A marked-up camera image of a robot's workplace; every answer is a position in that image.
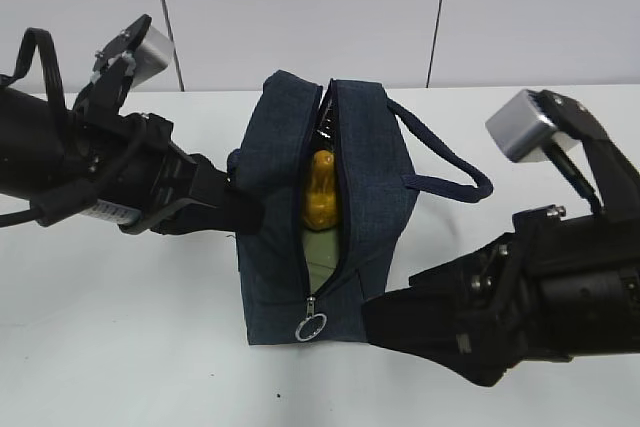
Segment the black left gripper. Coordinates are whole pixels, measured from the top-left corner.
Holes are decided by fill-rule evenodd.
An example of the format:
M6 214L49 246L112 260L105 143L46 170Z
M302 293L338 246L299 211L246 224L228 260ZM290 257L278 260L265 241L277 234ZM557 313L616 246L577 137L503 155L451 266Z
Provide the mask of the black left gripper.
M262 203L205 156L180 149L171 139L172 122L107 109L68 115L65 218L103 215L130 235L260 230Z

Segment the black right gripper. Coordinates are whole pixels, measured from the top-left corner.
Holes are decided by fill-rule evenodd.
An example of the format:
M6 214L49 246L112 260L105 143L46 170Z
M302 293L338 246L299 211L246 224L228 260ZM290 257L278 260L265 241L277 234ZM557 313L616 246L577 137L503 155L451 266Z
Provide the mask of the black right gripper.
M554 204L516 213L513 231L412 276L410 288L368 300L367 342L429 360L481 387L495 386L524 361L572 361L544 330L526 271L540 232L565 215Z

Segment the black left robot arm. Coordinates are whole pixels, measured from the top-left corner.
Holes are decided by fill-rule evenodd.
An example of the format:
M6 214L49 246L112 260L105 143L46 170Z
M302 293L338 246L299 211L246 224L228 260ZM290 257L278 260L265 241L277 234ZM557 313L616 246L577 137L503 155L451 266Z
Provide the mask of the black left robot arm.
M86 215L128 235L257 233L262 204L207 157L180 149L172 133L172 122L155 114L55 111L45 100L3 90L1 192L28 206L2 215L2 226L50 227Z

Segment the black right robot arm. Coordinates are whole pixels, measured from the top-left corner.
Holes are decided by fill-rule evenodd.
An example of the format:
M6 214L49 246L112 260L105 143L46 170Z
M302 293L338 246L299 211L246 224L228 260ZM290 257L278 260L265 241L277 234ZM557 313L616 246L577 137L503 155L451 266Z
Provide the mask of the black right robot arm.
M362 308L367 341L435 362L481 386L523 361L568 362L639 349L639 223L554 206L413 275Z

